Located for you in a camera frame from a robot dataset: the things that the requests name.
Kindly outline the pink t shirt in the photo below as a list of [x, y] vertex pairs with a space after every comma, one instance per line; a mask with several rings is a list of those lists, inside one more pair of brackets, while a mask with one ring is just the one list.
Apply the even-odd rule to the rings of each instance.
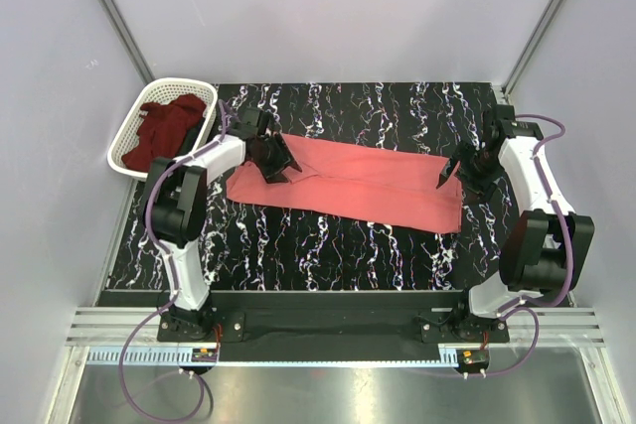
[[462, 186], [438, 185], [446, 159], [285, 134], [301, 170], [269, 184], [252, 162], [227, 179], [233, 202], [319, 212], [433, 233], [461, 229]]

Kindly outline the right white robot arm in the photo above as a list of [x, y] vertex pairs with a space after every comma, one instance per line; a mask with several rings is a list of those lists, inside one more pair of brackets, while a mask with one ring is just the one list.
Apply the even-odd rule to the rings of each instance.
[[519, 217], [500, 249], [498, 271], [463, 292], [448, 315], [432, 323], [443, 339], [477, 343], [502, 334], [505, 321], [525, 306], [555, 307], [576, 286], [595, 226], [561, 193], [545, 147], [563, 136], [546, 136], [539, 115], [497, 104], [483, 115], [479, 145], [460, 143], [438, 177], [458, 179], [467, 196], [491, 199], [500, 177], [509, 179]]

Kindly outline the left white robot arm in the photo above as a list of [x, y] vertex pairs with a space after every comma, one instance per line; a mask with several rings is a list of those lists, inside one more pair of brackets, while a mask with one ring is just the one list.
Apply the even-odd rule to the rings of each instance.
[[142, 218], [168, 277], [169, 301], [158, 309], [162, 333], [188, 341], [221, 334], [198, 241], [207, 217], [209, 184], [243, 164], [255, 166], [268, 184], [285, 184], [287, 169], [301, 170], [268, 111], [250, 108], [238, 119], [223, 112], [222, 131], [212, 142], [184, 156], [159, 157], [151, 163]]

